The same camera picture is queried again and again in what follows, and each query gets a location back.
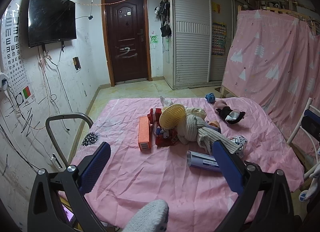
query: metal bolt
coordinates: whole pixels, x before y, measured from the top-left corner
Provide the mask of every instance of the metal bolt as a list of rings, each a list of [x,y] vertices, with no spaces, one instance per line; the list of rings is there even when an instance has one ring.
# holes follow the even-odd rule
[[[40,170],[38,170],[38,174],[39,175],[42,175],[42,174],[44,174],[45,173],[45,169],[40,169]]]
[[[247,166],[248,171],[254,171],[255,169],[256,169],[256,167],[251,164]]]
[[[278,170],[277,170],[277,174],[280,175],[280,176],[282,176],[284,173],[283,173],[282,170],[278,169]]]
[[[75,171],[75,169],[76,169],[76,166],[74,166],[74,165],[70,165],[70,166],[67,168],[68,172],[73,172],[73,171]]]

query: floor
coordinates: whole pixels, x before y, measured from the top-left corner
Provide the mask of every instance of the floor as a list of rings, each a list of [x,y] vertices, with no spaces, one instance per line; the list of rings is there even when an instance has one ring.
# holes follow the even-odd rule
[[[93,103],[92,109],[89,113],[89,117],[95,121],[106,104],[113,99],[119,98],[143,98],[151,97],[157,98],[161,95],[165,98],[191,98],[191,97],[205,97],[207,93],[214,93],[217,98],[220,97],[220,93],[215,89],[219,86],[200,87],[192,89],[172,90],[165,80],[158,81],[144,81],[138,83],[130,83],[117,85],[115,87],[105,88],[100,90],[96,100]],[[84,137],[89,132],[88,125],[85,125],[79,144],[83,141]],[[302,219],[305,218],[306,203],[302,203],[298,200],[300,190],[296,190],[291,194],[294,214],[299,215]]]

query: black flat screen tv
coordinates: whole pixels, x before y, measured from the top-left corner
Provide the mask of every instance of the black flat screen tv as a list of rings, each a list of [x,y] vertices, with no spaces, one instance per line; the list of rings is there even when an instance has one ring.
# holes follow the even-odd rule
[[[30,0],[29,47],[76,39],[76,7],[70,0]]]

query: orange box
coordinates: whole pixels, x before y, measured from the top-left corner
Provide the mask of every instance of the orange box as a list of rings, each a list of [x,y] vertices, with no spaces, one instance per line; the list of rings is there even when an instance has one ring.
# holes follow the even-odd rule
[[[148,116],[141,116],[139,122],[138,144],[140,150],[151,149]]]

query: brown wooden door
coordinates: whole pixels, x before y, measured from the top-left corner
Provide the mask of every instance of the brown wooden door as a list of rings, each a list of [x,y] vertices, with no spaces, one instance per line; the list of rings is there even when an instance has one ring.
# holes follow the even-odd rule
[[[105,0],[113,3],[121,0]],[[148,77],[143,0],[106,5],[108,43],[115,82]]]

